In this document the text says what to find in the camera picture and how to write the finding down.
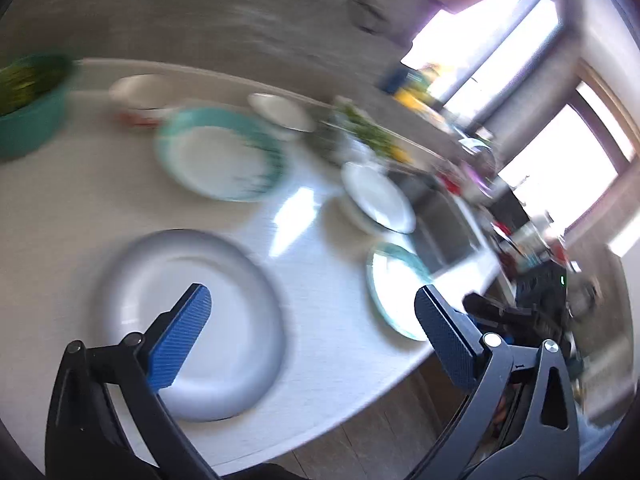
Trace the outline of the grey rimmed white plate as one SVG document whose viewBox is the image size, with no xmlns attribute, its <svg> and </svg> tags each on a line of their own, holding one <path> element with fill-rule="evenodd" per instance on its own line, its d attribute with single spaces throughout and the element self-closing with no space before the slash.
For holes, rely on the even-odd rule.
<svg viewBox="0 0 640 480">
<path fill-rule="evenodd" d="M 276 383 L 288 336 L 276 283 L 223 237 L 175 229 L 142 236 L 98 289 L 98 333 L 148 336 L 146 380 L 175 418 L 212 422 L 256 405 Z"/>
</svg>

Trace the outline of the large white bowl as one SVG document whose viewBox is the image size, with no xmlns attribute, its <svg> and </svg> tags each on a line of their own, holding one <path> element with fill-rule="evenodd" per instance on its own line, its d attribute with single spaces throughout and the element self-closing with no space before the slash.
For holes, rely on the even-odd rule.
<svg viewBox="0 0 640 480">
<path fill-rule="evenodd" d="M 361 231 L 407 235 L 416 229 L 416 214 L 407 196 L 386 174 L 371 166 L 346 162 L 341 180 L 344 194 L 340 205 Z"/>
</svg>

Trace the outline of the teal rimmed deep plate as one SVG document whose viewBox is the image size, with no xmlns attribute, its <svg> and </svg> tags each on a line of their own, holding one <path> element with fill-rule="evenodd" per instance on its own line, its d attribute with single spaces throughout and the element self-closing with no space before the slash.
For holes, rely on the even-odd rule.
<svg viewBox="0 0 640 480">
<path fill-rule="evenodd" d="M 223 202 L 264 200 L 283 182 L 282 143 L 251 118 L 220 107 L 180 110 L 157 129 L 157 161 L 187 190 Z"/>
</svg>

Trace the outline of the red flower patterned bowl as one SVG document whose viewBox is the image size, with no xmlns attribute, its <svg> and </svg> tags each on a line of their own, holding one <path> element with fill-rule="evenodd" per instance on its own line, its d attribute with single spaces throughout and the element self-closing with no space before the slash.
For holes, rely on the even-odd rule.
<svg viewBox="0 0 640 480">
<path fill-rule="evenodd" d="M 108 89 L 117 119 L 130 127 L 155 128 L 176 109 L 174 87 L 157 74 L 132 75 Z"/>
</svg>

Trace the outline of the small white bowl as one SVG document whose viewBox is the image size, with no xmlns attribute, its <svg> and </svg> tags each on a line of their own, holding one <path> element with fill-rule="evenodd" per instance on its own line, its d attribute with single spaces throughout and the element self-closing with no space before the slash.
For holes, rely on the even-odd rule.
<svg viewBox="0 0 640 480">
<path fill-rule="evenodd" d="M 258 122 L 279 140 L 296 140 L 317 129 L 317 123 L 303 107 L 283 96 L 251 93 L 247 104 Z"/>
</svg>

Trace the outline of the stainless steel sink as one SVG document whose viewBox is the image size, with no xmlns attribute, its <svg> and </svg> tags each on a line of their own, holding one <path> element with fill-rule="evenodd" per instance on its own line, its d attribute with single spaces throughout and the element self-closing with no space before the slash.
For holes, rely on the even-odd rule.
<svg viewBox="0 0 640 480">
<path fill-rule="evenodd" d="M 390 170 L 388 176 L 416 216 L 409 238 L 429 274 L 441 274 L 486 248 L 469 211 L 435 177 L 399 170 Z"/>
</svg>

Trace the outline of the plastic bag of greens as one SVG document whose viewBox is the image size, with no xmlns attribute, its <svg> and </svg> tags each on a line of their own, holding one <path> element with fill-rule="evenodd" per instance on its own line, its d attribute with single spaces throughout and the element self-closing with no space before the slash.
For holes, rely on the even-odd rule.
<svg viewBox="0 0 640 480">
<path fill-rule="evenodd" d="M 325 160 L 337 167 L 346 162 L 383 168 L 389 162 L 411 162 L 409 154 L 389 131 L 344 96 L 334 98 L 330 110 L 309 138 L 309 143 Z"/>
</svg>

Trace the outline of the yellow container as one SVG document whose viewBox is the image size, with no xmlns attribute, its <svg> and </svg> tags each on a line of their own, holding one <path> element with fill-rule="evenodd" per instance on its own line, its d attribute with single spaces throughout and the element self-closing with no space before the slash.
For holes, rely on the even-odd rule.
<svg viewBox="0 0 640 480">
<path fill-rule="evenodd" d="M 432 98 L 423 91 L 400 88 L 394 94 L 394 99 L 409 110 L 427 110 L 432 107 Z"/>
</svg>

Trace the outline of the blue utensil holder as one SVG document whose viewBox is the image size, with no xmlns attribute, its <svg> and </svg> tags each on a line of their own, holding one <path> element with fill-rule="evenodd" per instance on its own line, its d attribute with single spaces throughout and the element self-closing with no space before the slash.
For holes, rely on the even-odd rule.
<svg viewBox="0 0 640 480">
<path fill-rule="evenodd" d="M 378 88 L 389 96 L 394 96 L 396 92 L 404 85 L 408 73 L 410 72 L 410 68 L 400 64 L 384 76 L 384 78 L 378 85 Z"/>
</svg>

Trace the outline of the green bowl with greens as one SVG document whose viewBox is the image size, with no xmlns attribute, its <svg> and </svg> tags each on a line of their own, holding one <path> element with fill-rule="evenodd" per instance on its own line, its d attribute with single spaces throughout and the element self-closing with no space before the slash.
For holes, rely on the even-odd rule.
<svg viewBox="0 0 640 480">
<path fill-rule="evenodd" d="M 63 125 L 73 58 L 34 54 L 1 70 L 1 161 L 39 150 Z"/>
</svg>

